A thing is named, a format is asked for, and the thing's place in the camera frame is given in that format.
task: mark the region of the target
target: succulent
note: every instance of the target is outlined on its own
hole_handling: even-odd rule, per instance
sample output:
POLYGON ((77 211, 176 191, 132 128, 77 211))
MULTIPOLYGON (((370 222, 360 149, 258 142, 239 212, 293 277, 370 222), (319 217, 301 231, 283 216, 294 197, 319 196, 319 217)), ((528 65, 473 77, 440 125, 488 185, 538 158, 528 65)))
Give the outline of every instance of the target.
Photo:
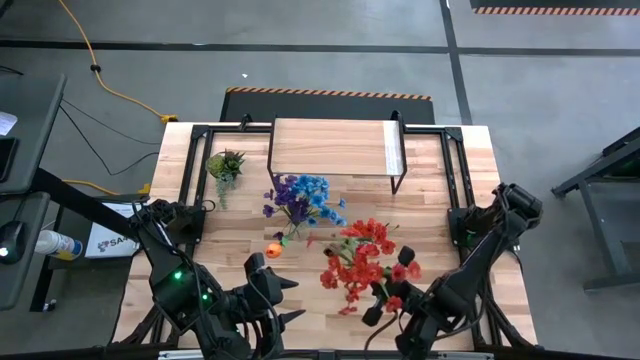
POLYGON ((244 153, 225 150, 207 160, 207 171, 216 178, 216 191, 220 197, 222 209, 227 208, 227 190, 235 189, 236 176, 242 174, 240 165, 244 163, 243 156, 244 153))
POLYGON ((207 160, 207 170, 216 179, 222 174, 231 174, 235 179, 238 174, 242 174, 240 165, 244 163, 243 156, 244 153, 225 150, 207 160))

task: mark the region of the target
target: wooden board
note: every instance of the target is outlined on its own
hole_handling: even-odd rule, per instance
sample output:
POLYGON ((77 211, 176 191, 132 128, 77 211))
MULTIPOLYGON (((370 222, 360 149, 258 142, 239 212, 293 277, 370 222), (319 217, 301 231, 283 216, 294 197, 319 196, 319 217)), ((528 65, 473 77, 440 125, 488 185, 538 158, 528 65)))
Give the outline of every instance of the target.
POLYGON ((402 173, 397 121, 276 119, 274 124, 274 174, 402 173))
MULTIPOLYGON (((177 199, 192 125, 167 125, 153 179, 152 198, 177 199)), ((493 200, 491 190, 500 182, 489 131, 483 126, 462 127, 462 130, 476 202, 487 206, 493 200)), ((262 134, 215 135, 212 154, 229 149, 246 152, 247 159, 242 166, 243 175, 238 177, 237 189, 228 196, 228 210, 208 214, 202 243, 195 253, 195 260, 206 265, 225 288, 246 282, 243 262, 252 252, 262 251, 273 240, 272 234, 284 225, 281 217, 265 219, 262 215, 265 204, 262 194, 271 186, 266 171, 268 140, 268 135, 262 134)), ((437 136, 410 135, 406 136, 405 144, 409 171, 397 195, 391 195, 387 178, 330 176, 330 203, 335 205, 341 197, 346 199, 347 209, 343 215, 350 222, 374 217, 400 225, 390 238, 416 251, 416 260, 423 269, 417 285, 426 289, 437 276, 459 265, 458 255, 450 244, 445 221, 449 199, 439 139, 437 136)), ((201 152, 202 144, 198 149, 198 153, 201 152)), ((194 174, 198 173, 199 160, 196 163, 194 174)), ((454 158, 454 170, 458 172, 457 169, 454 158)), ((194 197, 196 180, 194 175, 189 201, 194 197)), ((205 199, 217 201, 215 181, 211 177, 207 181, 205 199)), ((313 234, 320 241, 330 241, 336 230, 321 224, 313 234)), ((393 262, 392 258, 384 261, 393 262)), ((300 282, 299 287, 285 291, 285 300, 277 310, 307 309, 305 315, 287 325, 283 335, 287 349, 363 349, 366 338, 374 329, 363 324, 360 317, 373 299, 365 296, 357 314, 346 317, 336 314, 345 304, 344 293, 326 290, 320 285, 319 275, 326 268, 326 258, 319 243, 310 248, 302 242, 292 243, 280 258, 268 260, 268 264, 278 274, 300 282)), ((152 305, 147 283, 149 273, 146 257, 138 255, 131 267, 114 341, 129 335, 152 305)), ((495 263, 491 282, 496 301, 507 317, 526 339, 535 343, 522 275, 509 254, 495 263)), ((398 331, 397 326, 390 327, 378 336, 371 349, 395 350, 393 339, 398 331)), ((193 333, 181 338, 180 347, 197 347, 193 333)), ((434 350, 471 348, 468 331, 434 346, 434 350)))

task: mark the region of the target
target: orange black hazard stripe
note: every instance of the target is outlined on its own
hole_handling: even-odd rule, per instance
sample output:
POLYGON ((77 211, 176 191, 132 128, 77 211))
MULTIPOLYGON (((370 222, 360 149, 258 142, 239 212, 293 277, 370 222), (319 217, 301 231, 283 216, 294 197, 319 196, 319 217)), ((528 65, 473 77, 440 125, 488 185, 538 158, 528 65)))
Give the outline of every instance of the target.
POLYGON ((570 7, 513 7, 513 6, 480 6, 473 9, 476 14, 483 15, 613 15, 637 16, 636 8, 570 8, 570 7))
POLYGON ((301 89, 281 89, 281 88, 257 88, 248 86, 234 86, 227 88, 227 93, 265 93, 265 94, 296 94, 296 95, 332 95, 332 96, 353 96, 370 98, 392 98, 431 101, 431 96, 410 95, 396 93, 374 93, 366 91, 339 91, 339 90, 301 90, 301 89))

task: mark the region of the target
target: orange ball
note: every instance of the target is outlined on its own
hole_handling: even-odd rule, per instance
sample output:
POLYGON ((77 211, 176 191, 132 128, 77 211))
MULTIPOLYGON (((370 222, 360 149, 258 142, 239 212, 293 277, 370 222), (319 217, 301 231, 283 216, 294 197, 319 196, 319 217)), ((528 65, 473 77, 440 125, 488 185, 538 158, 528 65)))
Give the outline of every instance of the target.
POLYGON ((267 254, 267 257, 269 259, 277 258, 278 256, 280 256, 280 254, 282 254, 282 245, 280 245, 279 243, 269 244, 269 246, 267 246, 265 254, 267 254))

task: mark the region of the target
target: red artificial flowers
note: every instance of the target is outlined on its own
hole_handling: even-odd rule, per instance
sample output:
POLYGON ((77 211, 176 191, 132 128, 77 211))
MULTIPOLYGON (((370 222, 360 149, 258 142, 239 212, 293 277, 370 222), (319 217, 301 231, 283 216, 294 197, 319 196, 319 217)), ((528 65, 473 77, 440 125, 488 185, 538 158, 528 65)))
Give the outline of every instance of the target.
MULTIPOLYGON (((320 275, 320 281, 325 288, 336 289, 340 282, 347 290, 347 306, 338 311, 339 314, 348 315, 357 311, 358 308, 353 304, 360 300, 360 292, 366 290, 372 282, 399 282, 407 277, 420 278, 420 265, 415 261, 408 267, 396 264, 393 268, 384 268, 375 261, 381 253, 392 255, 395 251, 396 243, 387 239, 388 233, 388 224, 384 225, 375 219, 369 219, 367 223, 358 220, 340 231, 347 239, 340 246, 331 246, 328 269, 320 275)), ((396 296, 389 297, 388 294, 387 296, 387 312, 394 312, 402 307, 402 299, 396 296)))

